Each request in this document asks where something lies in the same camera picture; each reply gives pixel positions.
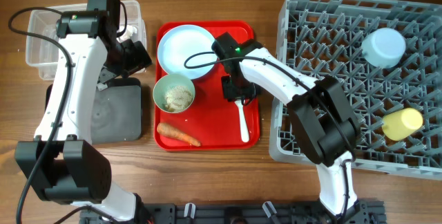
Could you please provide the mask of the white paper tissue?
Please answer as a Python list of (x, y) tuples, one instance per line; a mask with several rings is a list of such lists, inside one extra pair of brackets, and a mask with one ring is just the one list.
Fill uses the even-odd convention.
[(118, 42), (126, 41), (127, 39), (130, 39), (133, 35), (137, 34), (137, 28), (133, 25), (127, 25), (126, 30), (124, 31), (123, 35), (121, 37), (118, 37)]

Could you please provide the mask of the white plastic spoon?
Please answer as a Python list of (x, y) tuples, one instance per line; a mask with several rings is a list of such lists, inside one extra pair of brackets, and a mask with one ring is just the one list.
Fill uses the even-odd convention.
[(246, 118), (244, 115), (244, 106), (243, 106), (241, 100), (236, 100), (235, 105), (238, 108), (241, 140), (243, 142), (249, 142), (249, 130), (248, 130)]

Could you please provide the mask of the light blue plate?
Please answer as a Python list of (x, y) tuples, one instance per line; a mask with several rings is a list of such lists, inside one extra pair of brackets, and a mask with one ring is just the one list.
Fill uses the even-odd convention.
[(181, 25), (169, 30), (160, 40), (157, 58), (160, 66), (167, 74), (181, 74), (190, 80), (206, 75), (213, 65), (188, 69), (184, 62), (192, 55), (188, 66), (198, 66), (217, 60), (211, 50), (215, 38), (206, 29), (196, 25)]

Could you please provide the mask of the green bowl with food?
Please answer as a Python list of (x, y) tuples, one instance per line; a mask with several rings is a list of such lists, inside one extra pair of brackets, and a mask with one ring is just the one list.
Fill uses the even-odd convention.
[(193, 82), (179, 74), (161, 77), (153, 88), (155, 105), (166, 113), (182, 113), (186, 111), (195, 99)]

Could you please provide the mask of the orange carrot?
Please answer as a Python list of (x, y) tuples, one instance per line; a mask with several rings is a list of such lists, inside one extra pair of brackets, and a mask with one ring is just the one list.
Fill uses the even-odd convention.
[(170, 124), (167, 123), (159, 123), (157, 128), (156, 128), (157, 132), (162, 135), (165, 136), (167, 138), (172, 138), (172, 139), (176, 139), (182, 142), (186, 142), (190, 145), (193, 145), (195, 147), (200, 147), (201, 143), (194, 137), (188, 135), (187, 133), (171, 126)]

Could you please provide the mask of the light blue bowl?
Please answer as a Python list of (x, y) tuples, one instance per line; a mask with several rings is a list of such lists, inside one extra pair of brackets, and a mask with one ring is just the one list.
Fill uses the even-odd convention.
[(363, 58), (372, 66), (392, 68), (402, 59), (406, 43), (399, 31), (381, 28), (366, 36), (361, 48)]

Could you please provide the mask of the yellow plastic cup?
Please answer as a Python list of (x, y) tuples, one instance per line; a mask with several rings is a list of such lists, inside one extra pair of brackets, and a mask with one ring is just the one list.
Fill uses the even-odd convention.
[(383, 133), (394, 141), (402, 140), (423, 126), (423, 115), (413, 108), (406, 108), (383, 117)]

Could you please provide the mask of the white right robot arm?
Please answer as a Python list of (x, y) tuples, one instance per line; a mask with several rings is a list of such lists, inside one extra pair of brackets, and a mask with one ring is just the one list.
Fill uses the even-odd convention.
[(215, 38), (211, 49), (226, 72), (226, 100), (247, 105), (263, 88), (286, 106), (298, 146), (316, 164), (319, 201), (335, 221), (347, 221), (356, 211), (350, 165), (361, 128), (339, 81), (299, 73), (256, 40), (239, 44), (227, 32)]

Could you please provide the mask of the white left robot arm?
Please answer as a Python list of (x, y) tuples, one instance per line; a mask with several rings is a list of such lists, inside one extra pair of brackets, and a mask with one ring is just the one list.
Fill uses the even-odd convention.
[(17, 143), (15, 160), (27, 179), (23, 191), (42, 201), (74, 205), (109, 223), (152, 223), (140, 196), (113, 182), (109, 161), (91, 144), (97, 85), (131, 80), (152, 63), (142, 42), (120, 40), (126, 27), (120, 0), (88, 0), (83, 11), (60, 13), (50, 97), (33, 139)]

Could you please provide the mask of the grey dishwasher rack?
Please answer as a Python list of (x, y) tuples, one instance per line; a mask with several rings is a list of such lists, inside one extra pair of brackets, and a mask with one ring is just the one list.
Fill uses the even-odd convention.
[[(405, 52), (393, 68), (363, 57), (364, 38), (397, 30)], [(441, 7), (397, 0), (285, 0), (277, 58), (318, 79), (335, 77), (361, 124), (354, 168), (441, 179)], [(413, 108), (423, 126), (403, 140), (382, 132), (383, 117)]]

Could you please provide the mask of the red plastic tray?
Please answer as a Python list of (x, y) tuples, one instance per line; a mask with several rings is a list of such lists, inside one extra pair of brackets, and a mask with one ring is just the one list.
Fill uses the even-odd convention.
[[(228, 32), (238, 43), (255, 37), (252, 27), (244, 21), (181, 21), (164, 24), (157, 33), (157, 66), (155, 82), (167, 75), (160, 60), (160, 42), (163, 36), (175, 27), (183, 25), (200, 26), (214, 37)], [(153, 134), (159, 147), (167, 151), (203, 151), (221, 149), (248, 149), (260, 137), (260, 114), (258, 99), (244, 107), (244, 116), (249, 132), (249, 141), (240, 137), (240, 120), (237, 106), (224, 99), (221, 78), (227, 76), (219, 64), (208, 75), (193, 80), (196, 89), (194, 103), (183, 113), (167, 113), (155, 106)], [(167, 138), (157, 132), (161, 122), (183, 131), (201, 142), (200, 147), (186, 142)]]

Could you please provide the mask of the black tray bin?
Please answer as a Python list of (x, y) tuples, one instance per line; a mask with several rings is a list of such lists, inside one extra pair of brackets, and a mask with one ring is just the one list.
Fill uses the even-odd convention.
[(134, 77), (113, 79), (100, 91), (89, 84), (74, 88), (57, 75), (35, 141), (133, 141), (142, 132), (142, 87)]

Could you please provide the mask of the clear plastic bin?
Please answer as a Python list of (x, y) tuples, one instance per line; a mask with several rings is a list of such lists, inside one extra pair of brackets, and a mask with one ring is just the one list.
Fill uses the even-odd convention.
[[(126, 12), (120, 14), (120, 30), (124, 29), (124, 21), (128, 21), (128, 25), (137, 28), (137, 34), (130, 39), (134, 42), (141, 41), (144, 47), (148, 46), (146, 37), (146, 26), (142, 19), (140, 4), (136, 0), (125, 0), (123, 4), (126, 6)], [(30, 13), (28, 24), (28, 32), (44, 35), (52, 39), (58, 39), (56, 36), (56, 21), (59, 15), (44, 10), (33, 10)], [(43, 80), (54, 80), (57, 70), (57, 62), (59, 58), (59, 49), (53, 44), (28, 37), (26, 40), (26, 63), (29, 66), (39, 69), (39, 76)]]

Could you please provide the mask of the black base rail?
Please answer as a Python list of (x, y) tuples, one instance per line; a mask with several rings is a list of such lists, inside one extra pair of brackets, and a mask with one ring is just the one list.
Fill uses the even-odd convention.
[[(260, 205), (186, 205), (146, 204), (154, 223), (232, 223), (239, 218), (244, 223), (337, 223), (319, 201)], [(383, 201), (359, 200), (347, 210), (346, 223), (387, 224)]]

